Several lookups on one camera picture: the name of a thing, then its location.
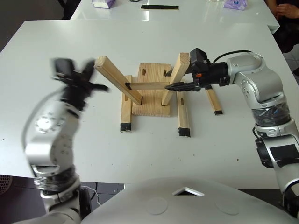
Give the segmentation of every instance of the wooden block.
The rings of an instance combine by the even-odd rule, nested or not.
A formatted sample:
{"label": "wooden block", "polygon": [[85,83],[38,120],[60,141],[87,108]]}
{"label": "wooden block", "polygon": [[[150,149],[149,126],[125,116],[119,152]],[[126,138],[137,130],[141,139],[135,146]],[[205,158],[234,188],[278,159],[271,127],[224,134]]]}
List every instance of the wooden block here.
{"label": "wooden block", "polygon": [[212,105],[215,115],[223,114],[219,100],[218,100],[218,98],[215,94],[215,91],[213,90],[211,85],[206,87],[206,93],[207,93],[207,96],[209,97],[209,100],[210,100],[210,103]]}
{"label": "wooden block", "polygon": [[160,83],[130,83],[129,86],[132,90],[164,90],[165,86],[169,85],[168,82]]}
{"label": "wooden block", "polygon": [[177,92],[178,133],[180,136],[190,137],[190,123],[184,92]]}
{"label": "wooden block", "polygon": [[[128,82],[132,81],[132,76],[125,76]],[[121,100],[121,132],[131,131],[132,126],[132,101],[124,93]]]}
{"label": "wooden block", "polygon": [[[164,76],[170,71],[170,64],[141,63],[137,82],[169,82],[170,77]],[[169,117],[170,105],[162,106],[163,90],[138,90],[143,96],[142,105],[133,104],[132,114],[143,116]]]}
{"label": "wooden block", "polygon": [[[189,53],[180,53],[172,70],[169,84],[180,82],[186,73],[190,64]],[[162,105],[168,105],[173,95],[173,91],[164,90],[162,97]]]}
{"label": "wooden block", "polygon": [[95,61],[95,69],[129,97],[134,103],[140,105],[142,103],[142,95],[137,90],[130,90],[126,87],[128,80],[116,68],[116,66],[106,56],[100,56]]}

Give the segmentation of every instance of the background table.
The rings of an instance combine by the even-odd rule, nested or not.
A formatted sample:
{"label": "background table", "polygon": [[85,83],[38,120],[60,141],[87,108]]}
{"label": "background table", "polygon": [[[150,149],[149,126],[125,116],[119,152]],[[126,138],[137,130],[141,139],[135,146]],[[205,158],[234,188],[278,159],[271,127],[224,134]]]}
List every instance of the background table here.
{"label": "background table", "polygon": [[[179,52],[195,47],[210,60],[248,49],[263,55],[280,75],[291,115],[299,124],[298,86],[265,26],[199,23],[192,35],[182,35],[192,27],[177,21],[25,22],[0,53],[0,174],[31,176],[21,130],[36,103],[62,86],[50,79],[50,60],[55,57],[72,58],[82,66],[86,59],[106,55],[124,75],[137,76],[139,63],[174,65]],[[74,138],[74,162],[82,181],[134,183],[178,175],[235,188],[278,188],[274,170],[261,165],[251,132],[254,119],[238,86],[215,85],[222,116],[214,115],[204,90],[187,93],[191,138],[178,135],[175,104],[170,118],[133,116],[132,132],[120,133],[121,92],[96,74],[93,81],[111,90],[95,92],[87,100]]]}
{"label": "background table", "polygon": [[[144,10],[141,5],[178,5],[179,10]],[[116,19],[129,21],[186,21],[208,24],[227,22],[264,24],[274,33],[279,24],[263,0],[248,0],[244,11],[223,8],[223,1],[208,0],[116,0],[111,9],[95,8],[92,0],[81,0],[71,17],[76,19]],[[191,34],[197,27],[191,28]]]}

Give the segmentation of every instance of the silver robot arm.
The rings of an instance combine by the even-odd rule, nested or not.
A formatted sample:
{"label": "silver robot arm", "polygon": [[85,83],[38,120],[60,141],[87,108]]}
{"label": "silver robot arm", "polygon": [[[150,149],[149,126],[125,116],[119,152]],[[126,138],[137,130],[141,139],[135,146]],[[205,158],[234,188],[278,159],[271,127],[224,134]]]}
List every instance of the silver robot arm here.
{"label": "silver robot arm", "polygon": [[90,61],[79,73],[72,60],[55,60],[54,79],[64,82],[66,87],[59,99],[51,101],[38,117],[33,138],[25,148],[46,215],[20,224],[78,224],[91,212],[88,191],[80,189],[73,165],[72,139],[85,98],[93,90],[108,90],[104,85],[89,82],[93,66],[94,61]]}
{"label": "silver robot arm", "polygon": [[299,133],[290,117],[282,82],[262,56],[247,53],[227,60],[230,84],[238,85],[256,120],[257,152],[267,168],[274,168],[283,206],[299,211]]}
{"label": "silver robot arm", "polygon": [[[239,52],[246,53],[226,62],[215,63],[222,56]],[[283,194],[283,206],[297,217],[299,134],[294,119],[290,117],[281,79],[267,68],[262,56],[250,51],[234,51],[220,57],[210,63],[204,51],[194,49],[190,53],[190,66],[186,72],[192,73],[193,82],[174,83],[165,88],[172,91],[200,91],[212,84],[238,85],[256,120],[253,131],[261,162],[268,168],[274,168]]]}

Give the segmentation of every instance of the human hand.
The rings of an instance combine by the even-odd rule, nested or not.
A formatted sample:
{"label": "human hand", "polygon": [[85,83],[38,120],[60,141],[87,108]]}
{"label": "human hand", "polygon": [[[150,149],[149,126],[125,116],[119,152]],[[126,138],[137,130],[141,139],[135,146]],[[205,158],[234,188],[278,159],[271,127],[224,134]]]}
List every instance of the human hand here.
{"label": "human hand", "polygon": [[278,16],[285,16],[289,19],[299,18],[299,8],[291,4],[280,4],[276,7]]}

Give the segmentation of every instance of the tissue box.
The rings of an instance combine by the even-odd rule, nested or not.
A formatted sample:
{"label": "tissue box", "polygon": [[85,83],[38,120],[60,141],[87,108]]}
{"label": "tissue box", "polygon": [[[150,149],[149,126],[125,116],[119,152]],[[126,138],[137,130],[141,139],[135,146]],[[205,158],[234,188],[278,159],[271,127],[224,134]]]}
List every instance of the tissue box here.
{"label": "tissue box", "polygon": [[224,3],[225,8],[245,10],[247,0],[226,0]]}
{"label": "tissue box", "polygon": [[115,0],[93,0],[93,6],[96,8],[111,8]]}

